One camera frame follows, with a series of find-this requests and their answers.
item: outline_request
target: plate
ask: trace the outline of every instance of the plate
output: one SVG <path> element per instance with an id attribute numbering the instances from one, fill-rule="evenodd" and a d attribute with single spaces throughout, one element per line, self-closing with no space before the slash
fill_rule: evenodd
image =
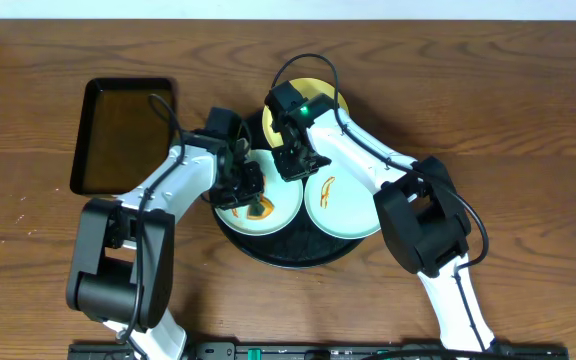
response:
<path id="1" fill-rule="evenodd" d="M 299 212 L 304 188 L 301 181 L 285 182 L 268 150 L 252 150 L 250 161 L 257 161 L 264 174 L 264 193 L 261 205 L 231 210 L 216 209 L 217 216 L 231 229 L 245 235 L 272 234 L 288 225 Z"/>
<path id="2" fill-rule="evenodd" d="M 311 175 L 304 201 L 312 221 L 328 235 L 352 240 L 380 229 L 372 194 L 340 166 L 325 166 Z"/>
<path id="3" fill-rule="evenodd" d="M 262 113 L 262 110 L 256 112 L 247 121 L 252 130 L 252 148 L 268 150 L 270 144 L 262 131 Z M 301 183 L 303 188 L 306 179 L 295 182 Z M 351 252 L 363 240 L 339 239 L 321 231 L 310 219 L 303 201 L 297 216 L 288 225 L 262 236 L 237 232 L 224 223 L 214 208 L 212 213 L 219 229 L 244 254 L 281 268 L 305 269 L 328 264 Z"/>
<path id="4" fill-rule="evenodd" d="M 290 80 L 290 85 L 299 91 L 301 96 L 308 99 L 312 99 L 321 93 L 330 96 L 330 98 L 333 98 L 335 95 L 335 88 L 327 82 L 319 79 L 294 79 Z M 339 106 L 348 112 L 348 104 L 346 104 L 346 99 L 344 99 L 341 93 L 339 94 L 339 98 L 337 100 L 339 101 Z M 281 135 L 272 130 L 272 114 L 270 113 L 268 106 L 264 106 L 264 112 L 261 119 L 261 127 L 264 131 L 266 141 L 271 148 L 276 148 L 284 144 L 283 140 L 281 139 Z"/>

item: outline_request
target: food item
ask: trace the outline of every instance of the food item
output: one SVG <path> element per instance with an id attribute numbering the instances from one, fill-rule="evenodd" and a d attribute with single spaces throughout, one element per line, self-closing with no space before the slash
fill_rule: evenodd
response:
<path id="1" fill-rule="evenodd" d="M 321 200 L 319 201 L 319 206 L 326 209 L 328 207 L 328 197 L 330 196 L 330 185 L 335 181 L 335 177 L 331 176 L 324 182 L 321 187 Z"/>
<path id="2" fill-rule="evenodd" d="M 263 220 L 267 218 L 274 209 L 275 206 L 272 202 L 261 195 L 258 203 L 248 206 L 248 214 L 246 217 L 250 220 Z"/>

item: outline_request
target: cable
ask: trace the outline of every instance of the cable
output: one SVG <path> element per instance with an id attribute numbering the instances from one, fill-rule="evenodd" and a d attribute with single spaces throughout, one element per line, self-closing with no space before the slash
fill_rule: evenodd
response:
<path id="1" fill-rule="evenodd" d="M 132 341 L 132 339 L 128 338 L 128 344 L 130 347 L 132 347 L 133 350 L 135 350 L 137 354 L 139 354 L 139 357 L 141 358 L 140 360 L 148 360 L 148 354 L 146 354 L 146 352 L 143 351 L 139 345 Z"/>
<path id="2" fill-rule="evenodd" d="M 468 319 L 470 320 L 470 326 L 472 327 L 473 332 L 475 333 L 475 336 L 477 338 L 477 341 L 479 342 L 479 346 L 481 347 L 481 350 L 485 351 L 486 348 L 483 345 L 483 342 L 481 340 L 481 336 L 480 336 L 479 332 L 477 331 L 477 327 L 476 327 L 475 322 L 472 318 L 472 313 L 470 312 L 470 307 L 468 306 L 468 301 L 466 299 L 466 296 L 464 294 L 463 287 L 461 284 L 461 277 L 459 276 L 459 273 L 458 273 L 459 270 L 461 270 L 461 269 L 465 269 L 465 268 L 468 268 L 468 267 L 471 267 L 473 265 L 477 265 L 477 264 L 481 263 L 486 258 L 486 256 L 488 255 L 488 248 L 489 248 L 490 239 L 488 238 L 488 232 L 486 231 L 486 227 L 484 226 L 483 221 L 481 220 L 481 218 L 479 217 L 479 215 L 477 214 L 475 209 L 472 206 L 470 206 L 470 204 L 468 204 L 468 202 L 464 198 L 462 198 L 459 194 L 457 194 L 456 191 L 454 191 L 450 186 L 445 184 L 443 181 L 441 181 L 440 179 L 438 179 L 436 177 L 424 174 L 424 173 L 419 172 L 417 170 L 414 170 L 414 169 L 411 169 L 411 168 L 408 168 L 406 166 L 403 166 L 403 165 L 400 165 L 400 164 L 393 162 L 386 155 L 381 154 L 377 150 L 366 145 L 366 143 L 361 141 L 355 134 L 353 134 L 351 131 L 348 130 L 348 124 L 341 121 L 341 117 L 339 116 L 339 77 L 337 75 L 337 69 L 335 68 L 335 65 L 330 60 L 328 60 L 328 58 L 326 58 L 325 56 L 319 55 L 319 54 L 313 54 L 313 53 L 305 53 L 305 54 L 300 54 L 300 55 L 297 55 L 297 56 L 291 58 L 281 67 L 281 69 L 279 69 L 279 71 L 275 75 L 275 78 L 272 81 L 271 88 L 275 87 L 275 85 L 277 84 L 277 80 L 279 80 L 279 77 L 281 76 L 281 74 L 284 72 L 284 70 L 286 70 L 286 68 L 288 66 L 290 66 L 290 64 L 292 64 L 296 60 L 299 60 L 299 59 L 305 58 L 305 57 L 312 57 L 312 58 L 320 59 L 320 60 L 324 61 L 326 64 L 328 64 L 328 66 L 332 70 L 332 74 L 333 74 L 333 77 L 335 80 L 334 96 L 333 96 L 333 112 L 335 114 L 335 119 L 337 120 L 337 124 L 341 128 L 341 131 L 343 134 L 347 135 L 351 140 L 353 140 L 362 149 L 366 150 L 368 153 L 370 153 L 371 155 L 373 155 L 374 157 L 376 157 L 377 159 L 379 159 L 380 161 L 385 163 L 387 166 L 395 168 L 399 171 L 403 171 L 407 174 L 414 175 L 418 179 L 420 179 L 424 182 L 427 182 L 427 183 L 432 183 L 433 185 L 439 187 L 441 190 L 450 194 L 450 196 L 455 198 L 466 209 L 466 211 L 470 214 L 470 216 L 472 217 L 475 224 L 477 224 L 477 227 L 479 228 L 479 232 L 481 233 L 481 240 L 483 242 L 483 247 L 482 247 L 481 253 L 479 254 L 479 256 L 477 258 L 470 260 L 465 264 L 461 264 L 461 265 L 455 267 L 453 277 L 455 278 L 455 281 L 457 282 L 457 286 L 459 287 L 461 300 L 462 300 L 464 307 L 466 309 L 466 314 L 468 315 Z"/>
<path id="3" fill-rule="evenodd" d="M 161 105 L 164 106 L 164 108 L 168 112 L 168 116 L 169 116 L 168 118 L 166 118 L 163 114 L 161 114 L 159 112 L 159 110 L 155 106 L 155 103 L 154 103 L 155 100 L 157 100 Z M 141 198 L 141 201 L 139 202 L 139 208 L 137 210 L 136 231 L 135 231 L 135 244 L 136 244 L 136 248 L 137 248 L 137 256 L 136 256 L 137 257 L 137 259 L 136 259 L 137 274 L 136 274 L 136 279 L 135 279 L 136 281 L 135 282 L 137 285 L 137 291 L 135 292 L 135 302 L 133 305 L 133 311 L 132 311 L 132 315 L 130 316 L 130 321 L 128 323 L 128 327 L 125 330 L 122 330 L 119 333 L 117 333 L 117 336 L 118 336 L 117 342 L 119 342 L 120 344 L 125 344 L 126 341 L 130 342 L 130 334 L 132 333 L 132 331 L 137 326 L 137 323 L 139 322 L 139 313 L 141 310 L 141 300 L 143 297 L 142 293 L 143 293 L 143 272 L 144 272 L 142 237 L 145 237 L 146 241 L 148 241 L 148 234 L 146 234 L 146 231 L 144 228 L 144 218 L 143 218 L 144 211 L 146 208 L 146 203 L 150 200 L 150 197 L 155 192 L 155 189 L 157 188 L 157 186 L 159 186 L 159 184 L 161 184 L 161 182 L 164 181 L 164 179 L 166 179 L 166 177 L 171 172 L 173 172 L 178 166 L 180 166 L 182 164 L 182 162 L 184 160 L 185 153 L 186 153 L 186 147 L 185 147 L 184 142 L 183 142 L 184 130 L 181 128 L 181 125 L 179 125 L 179 120 L 177 119 L 177 115 L 175 114 L 173 109 L 170 107 L 170 105 L 168 105 L 166 100 L 164 100 L 161 96 L 159 96 L 157 94 L 150 94 L 148 96 L 148 104 L 153 109 L 153 111 L 157 114 L 157 116 L 159 116 L 160 118 L 162 118 L 165 121 L 168 121 L 174 127 L 174 129 L 177 131 L 177 133 L 179 134 L 179 141 L 181 143 L 181 150 L 180 150 L 180 154 L 177 157 L 177 159 L 175 160 L 175 162 L 170 167 L 168 167 L 168 169 L 166 169 L 155 181 L 153 181 L 153 183 L 149 187 L 144 189 L 143 196 Z"/>
<path id="4" fill-rule="evenodd" d="M 493 353 L 480 353 L 476 351 L 464 351 L 464 350 L 447 350 L 447 349 L 416 349 L 416 350 L 397 350 L 388 351 L 385 353 L 367 356 L 361 360 L 387 360 L 387 359 L 399 359 L 399 358 L 420 358 L 420 357 L 441 357 L 445 358 L 468 358 L 476 360 L 529 360 L 528 358 L 511 356 L 511 355 L 500 355 Z"/>

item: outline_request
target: green switch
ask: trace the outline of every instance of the green switch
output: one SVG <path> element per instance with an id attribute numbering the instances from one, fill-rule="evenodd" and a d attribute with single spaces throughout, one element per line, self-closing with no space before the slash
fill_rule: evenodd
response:
<path id="1" fill-rule="evenodd" d="M 261 360 L 261 349 L 248 349 L 248 360 Z"/>
<path id="2" fill-rule="evenodd" d="M 379 354 L 385 354 L 385 353 L 387 353 L 387 352 L 388 352 L 388 350 L 377 350 L 377 355 L 379 355 Z"/>

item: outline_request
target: white plate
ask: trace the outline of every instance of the white plate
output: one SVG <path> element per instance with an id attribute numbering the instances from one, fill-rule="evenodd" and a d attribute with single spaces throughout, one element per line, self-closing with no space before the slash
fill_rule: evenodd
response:
<path id="1" fill-rule="evenodd" d="M 268 150 L 252 150 L 250 161 L 257 161 L 265 177 L 264 197 L 274 206 L 274 210 L 261 220 L 249 219 L 249 206 L 233 210 L 216 209 L 217 216 L 231 229 L 244 235 L 262 236 L 281 230 L 295 218 L 304 198 L 301 181 L 285 182 Z"/>
<path id="2" fill-rule="evenodd" d="M 322 196 L 326 181 L 330 181 L 327 204 Z M 352 240 L 379 231 L 379 217 L 372 194 L 339 166 L 324 166 L 310 176 L 304 201 L 310 219 L 328 235 Z"/>

